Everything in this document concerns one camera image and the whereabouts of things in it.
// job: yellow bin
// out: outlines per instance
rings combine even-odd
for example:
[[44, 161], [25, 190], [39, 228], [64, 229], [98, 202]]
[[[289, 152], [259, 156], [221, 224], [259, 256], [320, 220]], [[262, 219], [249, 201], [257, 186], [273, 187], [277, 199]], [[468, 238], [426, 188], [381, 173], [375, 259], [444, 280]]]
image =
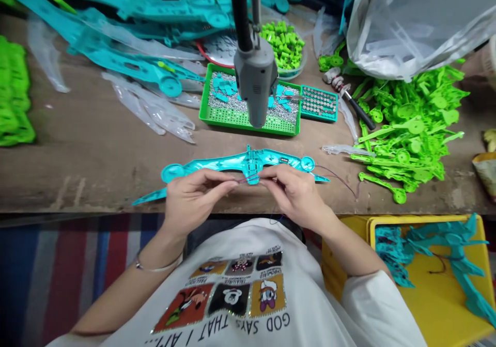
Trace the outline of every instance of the yellow bin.
[[[351, 216], [341, 219], [360, 237], [375, 248], [375, 228], [384, 224], [404, 224], [404, 232], [410, 225], [438, 223], [448, 221], [466, 222], [470, 215], [445, 216]], [[477, 232], [473, 240], [486, 239], [482, 218], [477, 215]], [[432, 246], [432, 252], [449, 255], [450, 248]], [[480, 267], [485, 277], [470, 276], [475, 288], [494, 309], [494, 291], [486, 245], [465, 247], [467, 259]], [[494, 332], [492, 325], [475, 316], [465, 306], [466, 297], [451, 270], [450, 262], [444, 261], [446, 272], [430, 274], [429, 271], [441, 271], [443, 265], [437, 257], [415, 254], [413, 262], [407, 267], [409, 278], [415, 289], [398, 287], [405, 303], [410, 308], [418, 323], [428, 346], [465, 347]], [[340, 299], [346, 274], [333, 258], [329, 247], [322, 244], [322, 273], [327, 289]]]

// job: bracelet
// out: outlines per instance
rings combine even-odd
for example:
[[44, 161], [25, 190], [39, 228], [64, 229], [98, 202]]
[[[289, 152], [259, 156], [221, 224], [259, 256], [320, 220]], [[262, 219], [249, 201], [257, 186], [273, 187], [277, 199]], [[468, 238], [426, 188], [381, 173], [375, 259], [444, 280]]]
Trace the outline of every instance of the bracelet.
[[182, 253], [181, 253], [181, 255], [178, 256], [177, 259], [174, 260], [172, 263], [170, 263], [168, 266], [165, 266], [162, 268], [156, 268], [156, 269], [149, 269], [149, 268], [145, 268], [141, 265], [140, 256], [139, 256], [140, 252], [141, 252], [141, 250], [138, 252], [138, 254], [136, 254], [136, 268], [141, 269], [141, 270], [145, 270], [147, 272], [164, 272], [168, 269], [177, 267], [182, 262]]

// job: person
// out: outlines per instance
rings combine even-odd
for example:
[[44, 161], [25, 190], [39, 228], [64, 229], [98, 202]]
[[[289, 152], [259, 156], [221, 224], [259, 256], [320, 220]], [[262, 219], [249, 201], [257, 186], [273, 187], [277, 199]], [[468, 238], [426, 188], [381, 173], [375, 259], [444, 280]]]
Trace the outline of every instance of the person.
[[168, 184], [164, 223], [136, 263], [49, 346], [425, 346], [388, 268], [324, 204], [313, 176], [285, 164], [258, 176], [348, 274], [340, 303], [306, 246], [274, 219], [217, 233], [182, 260], [188, 234], [239, 185], [202, 169]]

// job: hand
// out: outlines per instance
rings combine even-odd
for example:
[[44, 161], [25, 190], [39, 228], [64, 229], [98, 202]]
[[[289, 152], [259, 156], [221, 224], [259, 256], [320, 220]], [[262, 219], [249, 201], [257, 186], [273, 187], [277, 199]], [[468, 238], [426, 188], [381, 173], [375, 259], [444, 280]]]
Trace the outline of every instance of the hand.
[[173, 179], [167, 185], [165, 221], [161, 229], [174, 238], [186, 238], [207, 220], [216, 202], [237, 186], [233, 176], [211, 169]]
[[296, 224], [320, 233], [326, 216], [334, 214], [317, 192], [313, 175], [280, 164], [263, 169], [258, 176], [260, 184], [272, 193], [282, 213]]

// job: striped rug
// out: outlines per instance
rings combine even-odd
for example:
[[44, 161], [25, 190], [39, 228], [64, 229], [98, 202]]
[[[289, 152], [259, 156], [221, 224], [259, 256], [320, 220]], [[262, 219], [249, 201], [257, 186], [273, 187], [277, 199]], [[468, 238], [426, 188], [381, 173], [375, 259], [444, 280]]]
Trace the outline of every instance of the striped rug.
[[0, 340], [44, 346], [67, 333], [154, 236], [163, 214], [0, 230]]

